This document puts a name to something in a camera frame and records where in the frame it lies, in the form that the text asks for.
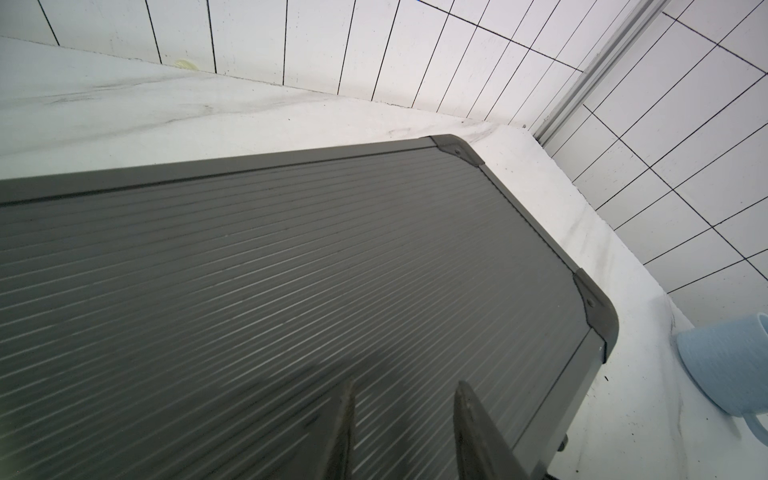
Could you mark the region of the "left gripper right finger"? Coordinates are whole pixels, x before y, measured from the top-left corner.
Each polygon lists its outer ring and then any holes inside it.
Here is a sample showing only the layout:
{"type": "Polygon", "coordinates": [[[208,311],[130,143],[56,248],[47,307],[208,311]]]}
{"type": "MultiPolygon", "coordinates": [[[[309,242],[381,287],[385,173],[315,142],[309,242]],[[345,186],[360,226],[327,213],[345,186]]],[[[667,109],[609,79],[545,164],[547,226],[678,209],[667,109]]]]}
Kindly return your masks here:
{"type": "Polygon", "coordinates": [[[454,393],[453,428],[459,479],[529,479],[466,381],[454,393]]]}

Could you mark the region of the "light blue ceramic mug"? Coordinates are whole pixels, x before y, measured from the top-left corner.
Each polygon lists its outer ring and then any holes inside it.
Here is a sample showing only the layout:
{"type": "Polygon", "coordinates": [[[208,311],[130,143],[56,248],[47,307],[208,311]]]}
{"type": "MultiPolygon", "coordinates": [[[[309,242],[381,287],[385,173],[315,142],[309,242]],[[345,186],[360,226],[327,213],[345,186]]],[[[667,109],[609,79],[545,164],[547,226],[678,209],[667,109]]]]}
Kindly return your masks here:
{"type": "Polygon", "coordinates": [[[767,315],[693,328],[676,335],[675,344],[688,374],[722,411],[742,418],[753,436],[767,443],[767,315]]]}

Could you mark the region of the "black poker set case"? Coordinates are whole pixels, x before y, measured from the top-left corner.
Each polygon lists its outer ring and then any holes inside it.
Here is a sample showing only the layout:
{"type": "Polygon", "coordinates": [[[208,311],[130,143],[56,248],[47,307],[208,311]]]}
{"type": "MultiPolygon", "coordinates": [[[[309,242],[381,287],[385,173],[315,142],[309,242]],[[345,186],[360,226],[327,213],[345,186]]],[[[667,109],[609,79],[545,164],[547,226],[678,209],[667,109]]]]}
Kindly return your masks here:
{"type": "Polygon", "coordinates": [[[460,381],[544,479],[618,333],[455,135],[1,184],[5,479],[278,479],[347,380],[350,479],[459,479],[460,381]]]}

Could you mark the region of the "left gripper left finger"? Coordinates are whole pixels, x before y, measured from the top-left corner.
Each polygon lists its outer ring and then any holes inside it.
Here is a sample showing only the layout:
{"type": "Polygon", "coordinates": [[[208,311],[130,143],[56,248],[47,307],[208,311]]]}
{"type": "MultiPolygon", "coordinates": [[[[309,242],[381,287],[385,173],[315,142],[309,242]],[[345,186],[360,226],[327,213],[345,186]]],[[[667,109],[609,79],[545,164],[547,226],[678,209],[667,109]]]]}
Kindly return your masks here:
{"type": "Polygon", "coordinates": [[[304,428],[278,479],[350,479],[352,476],[355,385],[347,380],[327,396],[316,418],[304,428]]]}

